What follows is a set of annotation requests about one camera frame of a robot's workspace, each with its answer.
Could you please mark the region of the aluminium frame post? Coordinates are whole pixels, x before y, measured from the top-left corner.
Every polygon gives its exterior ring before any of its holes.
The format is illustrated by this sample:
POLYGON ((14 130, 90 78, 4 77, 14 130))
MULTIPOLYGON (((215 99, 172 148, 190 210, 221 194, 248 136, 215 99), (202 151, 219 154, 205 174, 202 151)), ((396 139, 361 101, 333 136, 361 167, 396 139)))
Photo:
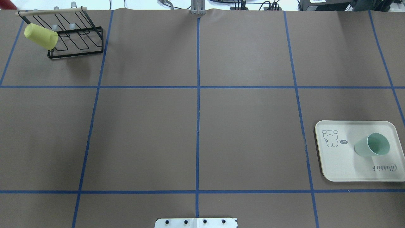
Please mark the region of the aluminium frame post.
POLYGON ((205 0, 191 0, 190 1, 190 14, 191 15, 204 15, 206 13, 205 0))

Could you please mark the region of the cream rabbit print tray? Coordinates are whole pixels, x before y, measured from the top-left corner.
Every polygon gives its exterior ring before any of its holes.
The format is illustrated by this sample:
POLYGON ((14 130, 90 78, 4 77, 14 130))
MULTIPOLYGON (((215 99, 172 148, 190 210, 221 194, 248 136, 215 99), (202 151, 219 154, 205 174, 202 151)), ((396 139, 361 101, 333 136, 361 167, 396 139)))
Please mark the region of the cream rabbit print tray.
POLYGON ((404 181, 404 154, 388 121, 319 121, 321 170, 332 182, 404 181))

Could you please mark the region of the yellow plastic cup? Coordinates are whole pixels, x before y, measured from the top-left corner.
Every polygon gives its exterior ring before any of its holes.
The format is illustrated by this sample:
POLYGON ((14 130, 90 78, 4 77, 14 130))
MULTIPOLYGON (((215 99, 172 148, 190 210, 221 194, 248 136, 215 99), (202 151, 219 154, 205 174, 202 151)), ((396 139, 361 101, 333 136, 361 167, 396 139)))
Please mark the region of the yellow plastic cup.
POLYGON ((55 48, 59 39, 57 32, 34 23, 30 23, 26 26, 24 36, 46 50, 52 50, 55 48))

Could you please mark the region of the pale green plastic cup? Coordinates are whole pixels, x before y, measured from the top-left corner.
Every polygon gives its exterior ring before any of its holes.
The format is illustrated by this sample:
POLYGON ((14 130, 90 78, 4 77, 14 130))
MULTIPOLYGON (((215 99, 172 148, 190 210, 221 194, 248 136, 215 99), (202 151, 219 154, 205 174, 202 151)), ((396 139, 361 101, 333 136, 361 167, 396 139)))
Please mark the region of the pale green plastic cup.
POLYGON ((354 151, 362 157, 384 156, 390 149, 389 140, 380 133, 371 133, 354 145, 354 151))

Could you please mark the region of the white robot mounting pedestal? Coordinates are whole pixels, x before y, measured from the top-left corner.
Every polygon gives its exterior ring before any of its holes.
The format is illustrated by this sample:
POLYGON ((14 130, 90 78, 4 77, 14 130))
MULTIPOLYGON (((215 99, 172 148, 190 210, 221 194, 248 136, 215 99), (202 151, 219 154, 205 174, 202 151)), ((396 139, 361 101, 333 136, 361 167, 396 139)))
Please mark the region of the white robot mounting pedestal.
POLYGON ((162 218, 155 228, 237 228, 236 218, 162 218))

